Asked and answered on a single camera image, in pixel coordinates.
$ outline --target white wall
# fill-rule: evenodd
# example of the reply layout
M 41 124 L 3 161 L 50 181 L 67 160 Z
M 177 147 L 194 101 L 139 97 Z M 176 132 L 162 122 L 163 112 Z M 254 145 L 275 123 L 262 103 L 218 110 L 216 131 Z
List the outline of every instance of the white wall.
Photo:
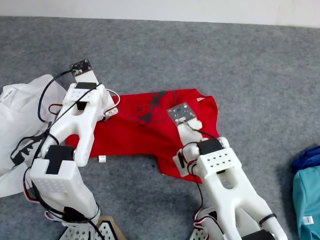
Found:
M 0 16 L 320 27 L 320 0 L 0 0 Z

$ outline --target red t-shirt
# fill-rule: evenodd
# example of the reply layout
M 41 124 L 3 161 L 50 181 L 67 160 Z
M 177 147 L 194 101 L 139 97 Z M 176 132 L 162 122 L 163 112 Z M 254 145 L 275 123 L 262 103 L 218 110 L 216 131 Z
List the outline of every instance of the red t-shirt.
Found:
M 90 157 L 98 155 L 153 155 L 160 172 L 181 178 L 173 156 L 183 147 L 177 126 L 167 109 L 187 103 L 202 122 L 204 132 L 219 137 L 218 108 L 212 96 L 196 89 L 180 89 L 122 95 L 118 114 L 96 124 Z M 72 135 L 67 144 L 77 146 L 78 136 Z M 194 181 L 190 175 L 183 177 Z

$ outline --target red cable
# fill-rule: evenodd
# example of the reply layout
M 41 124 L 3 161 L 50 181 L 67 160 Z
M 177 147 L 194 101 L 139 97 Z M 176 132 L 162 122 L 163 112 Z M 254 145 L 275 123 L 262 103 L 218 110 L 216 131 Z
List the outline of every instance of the red cable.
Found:
M 54 104 L 51 104 L 49 107 L 48 107 L 48 110 L 51 114 L 54 114 L 54 115 L 58 115 L 58 112 L 53 112 L 51 111 L 51 107 L 52 106 L 58 106 L 58 107 L 62 107 L 62 104 L 57 104 L 57 103 L 54 103 Z

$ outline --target metal base plate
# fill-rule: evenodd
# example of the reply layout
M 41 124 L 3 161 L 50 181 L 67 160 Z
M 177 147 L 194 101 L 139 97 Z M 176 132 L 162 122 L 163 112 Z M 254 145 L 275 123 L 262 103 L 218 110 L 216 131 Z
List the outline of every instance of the metal base plate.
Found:
M 186 102 L 169 108 L 167 112 L 175 125 L 182 124 L 196 117 L 194 111 Z
M 110 221 L 103 221 L 99 227 L 99 231 L 104 236 L 105 240 L 118 240 L 114 228 Z M 59 240 L 102 240 L 98 233 L 95 232 L 94 238 L 90 237 L 89 228 L 87 230 L 79 230 L 73 227 L 67 227 L 62 233 Z

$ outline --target black rubber band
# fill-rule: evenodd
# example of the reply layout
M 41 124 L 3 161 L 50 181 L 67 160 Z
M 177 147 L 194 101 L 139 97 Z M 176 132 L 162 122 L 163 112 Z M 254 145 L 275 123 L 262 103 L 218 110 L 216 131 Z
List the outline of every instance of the black rubber band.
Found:
M 273 218 L 273 217 L 277 217 L 277 215 L 275 213 L 271 213 L 268 216 L 265 216 L 264 218 L 261 219 L 261 221 L 259 222 L 260 227 L 262 227 L 262 224 L 267 221 L 269 218 Z

